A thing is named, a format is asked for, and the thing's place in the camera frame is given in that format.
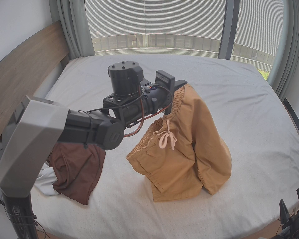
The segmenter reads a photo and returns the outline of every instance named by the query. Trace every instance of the white cloth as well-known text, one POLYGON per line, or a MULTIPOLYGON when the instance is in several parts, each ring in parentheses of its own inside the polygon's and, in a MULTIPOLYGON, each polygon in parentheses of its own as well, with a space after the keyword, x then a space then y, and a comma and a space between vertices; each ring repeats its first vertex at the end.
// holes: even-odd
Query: white cloth
POLYGON ((299 135, 252 65, 185 55, 90 56, 71 61, 47 98, 72 110, 100 108, 112 93, 107 68, 123 60, 139 62, 151 82, 162 69, 195 88, 230 149, 231 177, 215 195, 202 189, 195 198, 154 203, 150 181, 125 158, 155 118, 149 119, 106 152, 89 205, 33 188, 33 212, 48 232, 72 239, 241 238, 276 220, 282 198, 288 208, 298 202, 299 135))
POLYGON ((59 193, 53 189, 53 183, 57 181, 54 169, 45 162, 40 170, 34 186, 36 186, 44 195, 52 196, 59 193))

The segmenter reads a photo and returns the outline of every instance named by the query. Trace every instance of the green curtain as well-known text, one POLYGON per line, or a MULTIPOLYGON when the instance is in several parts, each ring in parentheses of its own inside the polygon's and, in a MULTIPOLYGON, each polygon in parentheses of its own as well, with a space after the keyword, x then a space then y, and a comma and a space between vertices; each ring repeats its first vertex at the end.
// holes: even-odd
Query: green curtain
POLYGON ((49 4, 52 21, 61 21, 70 59, 95 55, 84 0, 49 0, 49 4))
POLYGON ((283 31, 277 49, 272 71, 267 79, 280 100, 293 79, 299 57, 299 2, 284 0, 283 31))

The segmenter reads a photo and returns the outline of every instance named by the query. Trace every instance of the drawstring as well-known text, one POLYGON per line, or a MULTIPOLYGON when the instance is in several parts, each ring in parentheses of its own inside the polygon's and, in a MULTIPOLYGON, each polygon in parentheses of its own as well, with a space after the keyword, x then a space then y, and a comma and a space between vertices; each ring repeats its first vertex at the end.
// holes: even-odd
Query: drawstring
POLYGON ((173 132, 170 132, 170 127, 169 127, 169 120, 166 120, 167 122, 167 131, 163 131, 161 133, 159 133, 158 135, 161 135, 160 141, 159 141, 159 147, 160 148, 165 148, 167 145, 167 138, 170 138, 170 144, 171 144, 171 148, 172 150, 174 150, 174 144, 176 142, 176 137, 174 136, 173 132))

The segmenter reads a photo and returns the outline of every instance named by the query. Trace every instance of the bed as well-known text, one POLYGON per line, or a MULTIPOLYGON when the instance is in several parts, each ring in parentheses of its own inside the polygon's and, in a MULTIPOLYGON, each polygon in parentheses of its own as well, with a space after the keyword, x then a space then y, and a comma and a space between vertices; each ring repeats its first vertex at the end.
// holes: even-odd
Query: bed
POLYGON ((195 198, 154 203, 150 181, 125 156, 158 115, 106 152, 87 206, 32 188, 33 211, 45 230, 71 239, 258 238, 266 226, 276 231, 280 199, 291 210, 298 205, 299 135, 261 74, 252 65, 197 56, 89 56, 70 61, 46 99, 72 110, 102 106, 112 92, 107 67, 122 60, 139 62, 149 81, 162 69, 196 89, 231 151, 232 175, 213 196, 202 189, 195 198))

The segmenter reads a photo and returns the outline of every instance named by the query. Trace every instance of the maroon garment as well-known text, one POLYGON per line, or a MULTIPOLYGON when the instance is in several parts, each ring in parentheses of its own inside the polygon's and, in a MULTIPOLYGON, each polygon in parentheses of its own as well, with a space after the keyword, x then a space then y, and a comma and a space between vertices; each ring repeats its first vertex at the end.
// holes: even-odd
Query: maroon garment
POLYGON ((87 205, 102 173, 106 152, 96 145, 56 143, 48 161, 57 181, 53 188, 59 194, 87 205))

